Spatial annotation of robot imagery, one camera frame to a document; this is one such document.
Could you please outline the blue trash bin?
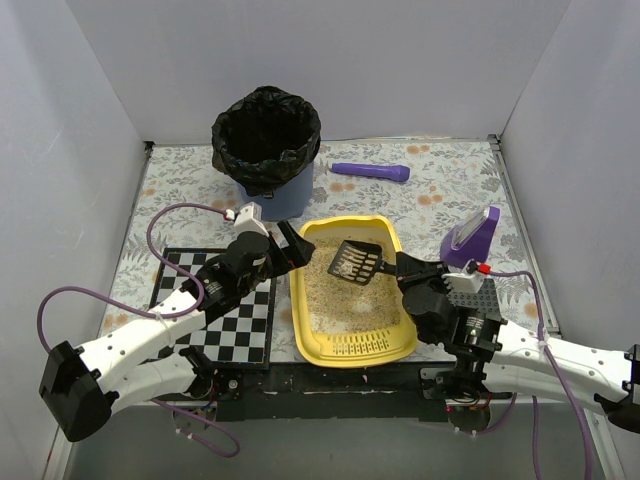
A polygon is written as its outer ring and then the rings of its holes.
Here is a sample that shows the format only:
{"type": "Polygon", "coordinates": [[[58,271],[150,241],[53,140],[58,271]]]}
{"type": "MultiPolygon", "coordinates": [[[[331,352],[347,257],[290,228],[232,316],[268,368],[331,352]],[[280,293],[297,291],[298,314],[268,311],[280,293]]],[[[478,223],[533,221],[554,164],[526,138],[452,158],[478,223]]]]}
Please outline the blue trash bin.
{"type": "Polygon", "coordinates": [[[313,192],[314,163],[309,164],[296,177],[273,192],[273,196],[250,196],[247,190],[239,185],[239,192],[244,203],[254,202],[261,208],[263,221],[290,220],[302,215],[313,192]]]}

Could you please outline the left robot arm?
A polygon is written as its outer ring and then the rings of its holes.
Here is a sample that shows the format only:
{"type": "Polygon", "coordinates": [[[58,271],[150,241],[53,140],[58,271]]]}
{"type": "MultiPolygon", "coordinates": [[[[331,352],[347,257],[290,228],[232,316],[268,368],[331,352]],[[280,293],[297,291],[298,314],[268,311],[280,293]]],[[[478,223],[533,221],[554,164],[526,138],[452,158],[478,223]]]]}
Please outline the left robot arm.
{"type": "Polygon", "coordinates": [[[77,347],[48,348],[39,395],[68,441],[88,438],[131,405],[169,393],[196,396],[212,384],[211,363],[194,348],[154,356],[238,308],[259,284],[309,264],[314,244],[286,221],[278,227],[286,246],[255,226],[150,311],[77,347]]]}

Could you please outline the black litter scoop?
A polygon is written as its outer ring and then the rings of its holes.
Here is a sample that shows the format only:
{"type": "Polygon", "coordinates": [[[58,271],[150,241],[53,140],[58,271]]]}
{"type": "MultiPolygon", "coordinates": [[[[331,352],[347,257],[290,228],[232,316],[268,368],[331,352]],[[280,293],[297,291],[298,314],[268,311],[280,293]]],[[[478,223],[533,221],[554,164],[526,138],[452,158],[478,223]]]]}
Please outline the black litter scoop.
{"type": "Polygon", "coordinates": [[[383,247],[375,243],[345,240],[329,264],[327,273],[344,281],[365,286],[377,274],[396,275],[396,266],[384,260],[383,247]]]}

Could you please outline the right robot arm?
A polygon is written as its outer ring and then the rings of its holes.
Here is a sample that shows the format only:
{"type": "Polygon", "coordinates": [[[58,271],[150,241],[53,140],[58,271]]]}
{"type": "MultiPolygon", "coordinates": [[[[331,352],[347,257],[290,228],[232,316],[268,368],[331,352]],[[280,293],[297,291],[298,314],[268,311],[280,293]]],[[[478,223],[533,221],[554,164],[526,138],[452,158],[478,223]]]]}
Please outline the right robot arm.
{"type": "Polygon", "coordinates": [[[528,330],[495,313],[457,306],[452,293],[476,293],[492,269],[470,260],[459,271],[443,262],[396,255],[402,306],[420,342],[455,356],[438,384],[449,398],[480,392],[518,393],[603,413],[615,426],[639,430],[639,348],[587,347],[528,330]]]}

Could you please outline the yellow litter box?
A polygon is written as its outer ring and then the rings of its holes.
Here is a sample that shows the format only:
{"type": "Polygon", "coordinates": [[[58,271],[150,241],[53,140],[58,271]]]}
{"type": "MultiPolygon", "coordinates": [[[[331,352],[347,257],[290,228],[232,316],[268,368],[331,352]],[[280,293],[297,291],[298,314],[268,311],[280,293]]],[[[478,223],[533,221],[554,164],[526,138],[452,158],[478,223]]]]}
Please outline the yellow litter box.
{"type": "MultiPolygon", "coordinates": [[[[350,215],[309,221],[301,227],[299,234],[313,244],[327,237],[372,242],[383,247],[384,260],[390,264],[395,262],[395,254],[402,249],[391,222],[381,215],[350,215]]],[[[401,315],[397,325],[358,333],[313,332],[305,293],[304,268],[290,274],[294,332],[298,350],[304,359],[316,366],[346,369],[390,363],[414,352],[418,344],[416,327],[402,309],[397,284],[397,304],[401,315]]]]}

